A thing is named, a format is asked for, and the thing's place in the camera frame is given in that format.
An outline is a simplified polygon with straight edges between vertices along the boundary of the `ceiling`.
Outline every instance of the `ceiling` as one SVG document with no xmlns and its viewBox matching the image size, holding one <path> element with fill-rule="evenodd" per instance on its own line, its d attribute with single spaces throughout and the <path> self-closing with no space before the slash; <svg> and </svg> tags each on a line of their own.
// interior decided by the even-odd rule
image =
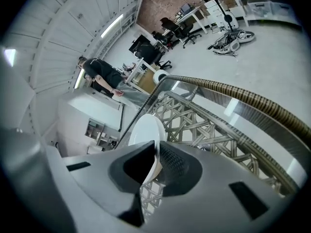
<svg viewBox="0 0 311 233">
<path fill-rule="evenodd" d="M 44 137 L 57 121 L 58 99 L 72 91 L 78 57 L 105 55 L 135 24 L 141 0 L 28 0 L 2 43 L 16 49 L 15 69 L 35 91 L 25 132 Z M 102 39 L 120 15 L 123 18 Z"/>
</svg>

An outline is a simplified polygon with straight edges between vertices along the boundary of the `brick wall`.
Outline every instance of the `brick wall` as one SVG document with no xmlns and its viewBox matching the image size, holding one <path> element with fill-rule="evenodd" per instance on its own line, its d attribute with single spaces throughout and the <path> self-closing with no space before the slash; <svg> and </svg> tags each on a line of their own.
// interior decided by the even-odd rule
<svg viewBox="0 0 311 233">
<path fill-rule="evenodd" d="M 195 7 L 202 5 L 202 9 L 207 13 L 204 2 L 200 0 L 143 0 L 137 23 L 150 33 L 154 30 L 163 32 L 160 19 L 167 17 L 175 21 L 175 14 L 185 3 Z M 225 3 L 229 8 L 236 6 L 234 0 L 225 0 Z"/>
</svg>

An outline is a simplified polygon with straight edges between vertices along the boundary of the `floor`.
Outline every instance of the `floor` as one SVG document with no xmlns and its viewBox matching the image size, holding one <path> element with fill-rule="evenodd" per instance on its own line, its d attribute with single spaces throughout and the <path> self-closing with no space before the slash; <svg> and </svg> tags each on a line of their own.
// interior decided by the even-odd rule
<svg viewBox="0 0 311 233">
<path fill-rule="evenodd" d="M 256 39 L 241 45 L 238 56 L 218 56 L 206 48 L 221 35 L 201 31 L 195 45 L 181 44 L 163 56 L 170 60 L 170 74 L 202 78 L 238 86 L 258 93 L 299 117 L 311 127 L 311 57 L 304 34 L 280 24 L 240 28 Z"/>
</svg>

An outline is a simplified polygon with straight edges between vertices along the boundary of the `plastic container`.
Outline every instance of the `plastic container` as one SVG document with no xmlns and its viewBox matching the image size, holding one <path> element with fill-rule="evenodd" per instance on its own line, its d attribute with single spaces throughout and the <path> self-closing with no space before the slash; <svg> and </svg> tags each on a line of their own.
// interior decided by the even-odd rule
<svg viewBox="0 0 311 233">
<path fill-rule="evenodd" d="M 272 2 L 271 5 L 273 15 L 291 17 L 295 19 L 295 13 L 290 5 L 281 2 Z"/>
<path fill-rule="evenodd" d="M 247 2 L 251 13 L 257 17 L 272 18 L 270 1 Z"/>
</svg>

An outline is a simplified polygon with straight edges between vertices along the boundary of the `computer monitor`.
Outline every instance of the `computer monitor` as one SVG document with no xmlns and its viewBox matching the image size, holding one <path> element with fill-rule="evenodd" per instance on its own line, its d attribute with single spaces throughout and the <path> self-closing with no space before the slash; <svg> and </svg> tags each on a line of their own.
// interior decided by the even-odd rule
<svg viewBox="0 0 311 233">
<path fill-rule="evenodd" d="M 189 4 L 185 3 L 182 7 L 181 7 L 181 12 L 185 15 L 188 14 L 191 11 L 191 7 Z"/>
</svg>

